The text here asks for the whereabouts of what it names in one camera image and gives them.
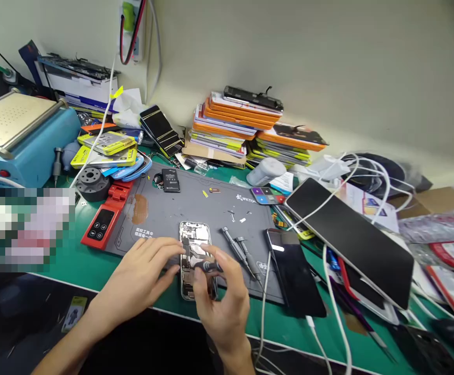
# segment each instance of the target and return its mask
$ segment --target phone screen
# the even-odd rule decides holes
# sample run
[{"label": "phone screen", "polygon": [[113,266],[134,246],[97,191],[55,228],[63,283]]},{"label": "phone screen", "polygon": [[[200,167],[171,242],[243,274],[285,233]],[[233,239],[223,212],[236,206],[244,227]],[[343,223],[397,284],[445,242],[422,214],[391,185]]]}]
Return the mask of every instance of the phone screen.
[{"label": "phone screen", "polygon": [[[330,194],[309,178],[286,199],[285,205],[303,218]],[[385,299],[402,309],[408,308],[414,267],[411,254],[335,196],[305,222],[377,291],[382,291]]]},{"label": "phone screen", "polygon": [[326,309],[297,234],[268,229],[267,238],[283,298],[291,315],[324,318]]}]

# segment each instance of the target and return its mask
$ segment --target plastic bottle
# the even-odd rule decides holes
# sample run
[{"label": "plastic bottle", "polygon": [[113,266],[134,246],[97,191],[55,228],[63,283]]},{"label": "plastic bottle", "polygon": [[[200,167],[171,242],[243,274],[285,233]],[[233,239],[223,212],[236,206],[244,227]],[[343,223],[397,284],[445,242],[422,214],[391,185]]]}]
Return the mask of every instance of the plastic bottle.
[{"label": "plastic bottle", "polygon": [[257,167],[246,176],[251,186],[264,186],[273,179],[282,176],[286,167],[279,160],[265,158]]}]

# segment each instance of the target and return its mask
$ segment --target orange box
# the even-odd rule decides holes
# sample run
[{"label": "orange box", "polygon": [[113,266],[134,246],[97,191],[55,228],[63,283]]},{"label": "orange box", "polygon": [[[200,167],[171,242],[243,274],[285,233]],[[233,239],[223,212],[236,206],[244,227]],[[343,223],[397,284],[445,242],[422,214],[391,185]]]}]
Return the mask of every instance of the orange box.
[{"label": "orange box", "polygon": [[266,120],[260,120],[260,119],[248,117],[246,115],[244,115],[244,116],[233,115],[233,114],[230,114],[227,112],[212,110],[210,107],[210,98],[209,97],[206,98],[206,101],[205,101],[204,115],[205,115],[205,117],[211,117],[211,118],[214,118],[217,120],[238,123],[241,125],[249,126],[249,127],[256,128],[256,129],[262,129],[262,130],[272,129],[272,127],[274,126],[274,124],[277,121],[276,118],[274,118],[273,120],[270,120],[270,121],[266,121]]}]

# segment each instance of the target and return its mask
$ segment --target red clamp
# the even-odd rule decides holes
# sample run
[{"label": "red clamp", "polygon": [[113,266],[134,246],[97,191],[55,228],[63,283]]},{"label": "red clamp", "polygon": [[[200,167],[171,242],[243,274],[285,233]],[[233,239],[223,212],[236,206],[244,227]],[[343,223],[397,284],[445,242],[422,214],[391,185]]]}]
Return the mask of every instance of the red clamp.
[{"label": "red clamp", "polygon": [[105,203],[99,207],[81,239],[82,244],[99,250],[106,248],[132,187],[133,181],[123,182],[116,180],[112,184],[109,188],[109,196]]}]

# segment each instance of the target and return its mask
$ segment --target lcd separator machine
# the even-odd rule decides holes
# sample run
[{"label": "lcd separator machine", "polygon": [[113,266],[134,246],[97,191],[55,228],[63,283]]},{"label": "lcd separator machine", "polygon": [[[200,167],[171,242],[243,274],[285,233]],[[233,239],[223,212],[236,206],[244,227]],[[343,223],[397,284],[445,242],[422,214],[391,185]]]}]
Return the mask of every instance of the lcd separator machine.
[{"label": "lcd separator machine", "polygon": [[[74,109],[23,95],[17,89],[0,97],[0,176],[26,188],[40,188],[52,175],[55,147],[76,138],[80,121]],[[0,188],[10,185],[0,181]]]}]

